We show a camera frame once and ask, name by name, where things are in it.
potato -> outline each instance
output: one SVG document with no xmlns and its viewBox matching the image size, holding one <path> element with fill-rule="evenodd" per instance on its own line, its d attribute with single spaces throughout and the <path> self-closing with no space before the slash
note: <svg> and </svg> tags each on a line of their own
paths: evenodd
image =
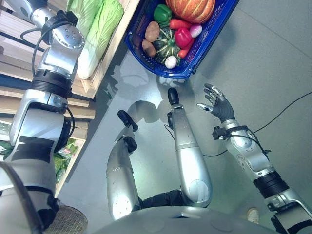
<svg viewBox="0 0 312 234">
<path fill-rule="evenodd" d="M 159 33 L 160 33 L 160 28 L 159 28 L 158 23 L 156 21 L 152 21 L 146 28 L 145 38 L 149 42 L 154 42 L 158 38 Z"/>
<path fill-rule="evenodd" d="M 149 56 L 154 57 L 156 55 L 156 49 L 148 40 L 142 41 L 143 51 Z"/>
</svg>

concrete floor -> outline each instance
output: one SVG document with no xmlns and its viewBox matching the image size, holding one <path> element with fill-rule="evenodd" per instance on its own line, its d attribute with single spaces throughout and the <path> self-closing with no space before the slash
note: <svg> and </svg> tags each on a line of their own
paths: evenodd
<svg viewBox="0 0 312 234">
<path fill-rule="evenodd" d="M 123 128 L 118 110 L 129 111 L 139 126 L 138 149 L 131 155 L 139 196 L 145 199 L 179 188 L 174 141 L 164 128 L 170 109 L 168 88 L 177 88 L 203 153 L 222 152 L 223 142 L 211 135 L 218 120 L 195 107 L 207 102 L 204 83 L 226 94 L 241 124 L 254 130 L 266 124 L 311 91 L 311 8 L 310 0 L 241 0 L 196 74 L 185 83 L 148 72 L 124 43 L 120 45 L 97 95 L 98 113 L 104 116 L 97 117 L 98 126 L 91 124 L 97 129 L 59 195 L 87 216 L 87 234 L 112 222 L 105 173 L 115 137 Z M 263 147 L 272 150 L 269 158 L 276 170 L 310 206 L 311 102 L 311 95 L 303 98 L 257 134 Z M 205 160 L 214 186 L 209 207 L 245 218 L 248 208 L 255 206 L 260 224 L 273 229 L 272 213 L 233 157 L 225 153 Z"/>
</svg>

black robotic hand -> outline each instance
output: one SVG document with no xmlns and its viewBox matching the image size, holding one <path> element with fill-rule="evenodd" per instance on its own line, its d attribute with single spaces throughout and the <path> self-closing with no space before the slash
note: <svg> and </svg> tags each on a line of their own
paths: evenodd
<svg viewBox="0 0 312 234">
<path fill-rule="evenodd" d="M 213 106 L 198 103 L 198 108 L 210 112 L 219 118 L 221 123 L 229 119 L 235 119 L 234 110 L 231 104 L 217 87 L 206 83 L 204 92 L 207 93 L 207 95 L 205 95 L 206 99 L 208 99 Z"/>
</svg>

wicker basket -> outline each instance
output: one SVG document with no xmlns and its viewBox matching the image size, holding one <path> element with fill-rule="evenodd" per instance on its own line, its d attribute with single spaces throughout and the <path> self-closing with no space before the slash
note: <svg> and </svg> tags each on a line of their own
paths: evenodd
<svg viewBox="0 0 312 234">
<path fill-rule="evenodd" d="M 60 206 L 45 234 L 83 234 L 88 225 L 86 216 L 70 206 Z"/>
</svg>

blue basket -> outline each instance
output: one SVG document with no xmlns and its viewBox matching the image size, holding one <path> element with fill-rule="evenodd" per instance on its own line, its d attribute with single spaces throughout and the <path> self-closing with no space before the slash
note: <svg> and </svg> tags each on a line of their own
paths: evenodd
<svg viewBox="0 0 312 234">
<path fill-rule="evenodd" d="M 213 15 L 207 22 L 202 24 L 202 33 L 195 39 L 187 56 L 174 69 L 168 69 L 161 63 L 156 62 L 155 59 L 148 57 L 143 52 L 141 45 L 142 40 L 145 39 L 145 31 L 148 24 L 154 20 L 153 13 L 155 8 L 160 3 L 165 4 L 164 0 L 140 1 L 130 23 L 125 43 L 136 59 L 149 71 L 166 78 L 188 79 L 191 74 L 196 72 L 197 67 L 219 35 L 238 1 L 215 0 Z"/>
</svg>

